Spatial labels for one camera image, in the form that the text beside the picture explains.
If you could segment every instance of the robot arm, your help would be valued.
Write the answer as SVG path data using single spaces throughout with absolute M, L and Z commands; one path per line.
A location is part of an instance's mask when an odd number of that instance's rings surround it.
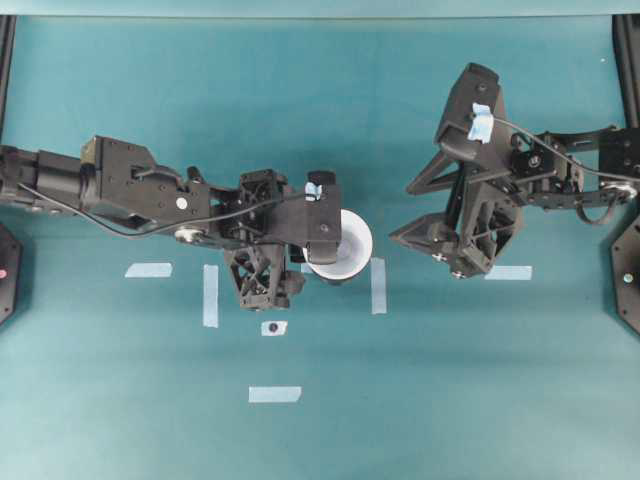
M 476 140 L 473 105 L 492 114 L 489 138 Z M 469 64 L 451 89 L 435 136 L 440 151 L 407 187 L 411 195 L 450 189 L 446 210 L 425 215 L 391 234 L 402 245 L 449 264 L 456 278 L 487 273 L 523 227 L 522 209 L 576 210 L 589 224 L 606 223 L 640 182 L 640 129 L 533 135 L 506 120 L 498 75 Z M 571 154 L 599 152 L 599 170 Z M 447 172 L 450 166 L 455 171 Z M 584 190 L 584 173 L 599 176 Z M 607 207 L 591 220 L 585 209 Z
M 0 203 L 80 215 L 121 237 L 164 234 L 223 249 L 240 306 L 254 310 L 287 308 L 302 289 L 302 274 L 286 270 L 287 253 L 294 262 L 337 260 L 340 187 L 332 172 L 308 180 L 296 193 L 283 175 L 261 170 L 241 175 L 235 188 L 217 187 L 196 167 L 184 179 L 145 147 L 99 136 L 80 158 L 0 147 Z

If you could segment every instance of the white paper cup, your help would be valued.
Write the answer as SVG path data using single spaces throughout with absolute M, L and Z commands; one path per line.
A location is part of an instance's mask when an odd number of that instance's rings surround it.
M 369 263 L 373 252 L 373 236 L 362 217 L 351 210 L 341 210 L 342 240 L 338 245 L 338 260 L 330 265 L 309 263 L 307 249 L 303 248 L 304 259 L 309 268 L 330 282 L 344 282 L 358 275 Z

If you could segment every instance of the metal bracket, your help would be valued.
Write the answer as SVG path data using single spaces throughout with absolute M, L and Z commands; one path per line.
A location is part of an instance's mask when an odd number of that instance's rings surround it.
M 0 324 L 15 310 L 22 245 L 0 224 Z
M 640 218 L 611 246 L 618 314 L 640 333 Z

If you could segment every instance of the tape strip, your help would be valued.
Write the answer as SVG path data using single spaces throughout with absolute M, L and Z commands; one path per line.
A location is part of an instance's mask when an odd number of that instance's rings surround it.
M 218 266 L 205 265 L 202 269 L 202 324 L 218 328 Z
M 287 333 L 288 322 L 262 322 L 260 332 L 263 337 L 277 337 Z
M 479 103 L 473 103 L 473 123 L 471 124 L 471 130 L 467 138 L 469 140 L 480 140 L 482 143 L 489 143 L 491 141 L 491 132 L 493 132 L 493 115 L 491 115 L 491 109 L 487 105 L 480 105 Z
M 132 263 L 124 278 L 167 278 L 172 272 L 170 263 Z
M 387 313 L 387 269 L 384 258 L 371 257 L 371 313 Z
M 249 403 L 295 403 L 302 387 L 249 387 Z
M 533 267 L 530 265 L 494 266 L 484 276 L 485 280 L 531 280 Z

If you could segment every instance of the teal surface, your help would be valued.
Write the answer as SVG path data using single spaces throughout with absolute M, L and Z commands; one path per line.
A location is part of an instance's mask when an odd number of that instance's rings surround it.
M 534 131 L 622 124 L 610 24 L 20 18 L 4 143 L 77 154 L 99 133 L 230 185 L 335 169 L 386 259 L 389 313 L 370 314 L 368 273 L 242 312 L 221 270 L 207 329 L 202 265 L 220 253 L 3 209 L 25 267 L 0 328 L 0 478 L 640 477 L 640 342 L 614 315 L 611 227 L 527 209 L 501 264 L 532 265 L 530 282 L 456 281 L 387 239 L 444 208 L 404 187 L 469 61 Z M 140 261 L 173 277 L 125 280 Z M 287 335 L 261 337 L 270 319 Z M 249 385 L 303 393 L 249 405 Z
M 0 13 L 172 18 L 451 18 L 636 13 L 634 0 L 0 0 Z

